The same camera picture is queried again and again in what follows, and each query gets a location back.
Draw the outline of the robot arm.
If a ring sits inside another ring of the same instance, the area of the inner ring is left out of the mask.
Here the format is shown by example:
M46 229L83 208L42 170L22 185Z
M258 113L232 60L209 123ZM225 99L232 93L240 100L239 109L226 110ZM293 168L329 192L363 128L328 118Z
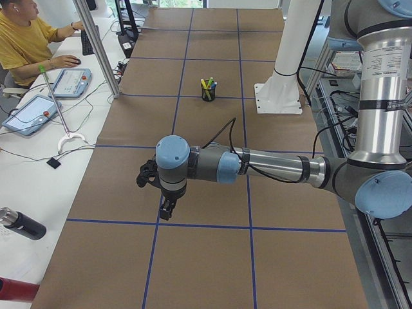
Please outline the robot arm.
M411 176L400 154L411 54L410 1L334 1L331 40L356 40L363 49L355 150L347 158L307 158L219 144L190 147L169 135L156 146L155 185L168 220L189 179L233 183L260 174L330 191L361 212L387 219L411 207Z

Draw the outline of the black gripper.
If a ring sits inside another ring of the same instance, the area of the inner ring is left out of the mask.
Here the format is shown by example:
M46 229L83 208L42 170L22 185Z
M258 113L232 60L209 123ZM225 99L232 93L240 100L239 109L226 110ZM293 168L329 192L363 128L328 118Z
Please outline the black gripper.
M180 198L180 190L170 191L167 189L161 189L164 202L160 207L160 218L163 220L169 220L173 216L173 210L176 207L176 202Z

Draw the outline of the person's hand on mouse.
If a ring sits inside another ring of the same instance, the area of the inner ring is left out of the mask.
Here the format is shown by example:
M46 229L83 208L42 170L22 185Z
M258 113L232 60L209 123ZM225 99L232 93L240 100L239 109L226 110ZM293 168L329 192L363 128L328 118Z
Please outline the person's hand on mouse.
M70 59L78 59L78 58L76 58L76 56L73 56L73 55L61 55L61 56L52 58L51 61L56 68L74 68L78 66L74 63L70 63L69 62Z

